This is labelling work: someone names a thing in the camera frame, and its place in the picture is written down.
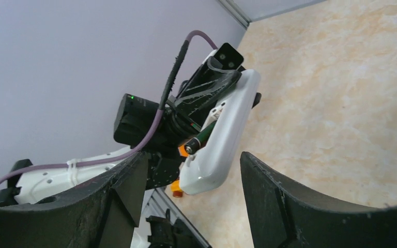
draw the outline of purple cable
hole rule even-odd
[[[212,47],[212,49],[217,49],[217,48],[218,48],[218,47],[215,45],[215,43],[211,40],[211,38],[210,38],[207,34],[205,34],[203,31],[200,31],[200,30],[191,31],[191,32],[186,36],[186,39],[185,39],[185,40],[187,40],[188,42],[191,42],[192,37],[194,37],[194,36],[196,36],[196,35],[201,36],[203,39],[205,39],[205,40],[209,43],[209,45]]]
[[[125,159],[125,158],[131,156],[132,154],[134,154],[135,152],[138,152],[145,145],[147,145],[148,141],[151,139],[153,134],[156,132],[156,129],[160,123],[160,120],[162,119],[162,115],[163,115],[163,110],[156,111],[155,118],[154,118],[153,123],[151,124],[151,127],[148,130],[147,134],[141,140],[141,142],[137,146],[135,146],[133,149],[131,149],[130,151],[128,151],[122,155],[112,157],[112,158],[80,162],[80,163],[77,163],[77,167],[85,167],[85,166],[91,166],[91,165],[96,165],[96,164],[111,163],[111,162],[115,162],[115,161],[118,161],[121,159]],[[5,182],[6,180],[10,179],[13,176],[20,175],[23,173],[37,171],[40,169],[59,169],[59,168],[67,168],[67,167],[68,167],[68,164],[63,163],[63,164],[36,165],[36,166],[30,166],[30,167],[26,167],[26,168],[22,168],[22,169],[17,169],[14,172],[10,172],[10,173],[6,174],[4,177],[0,178],[0,184]]]

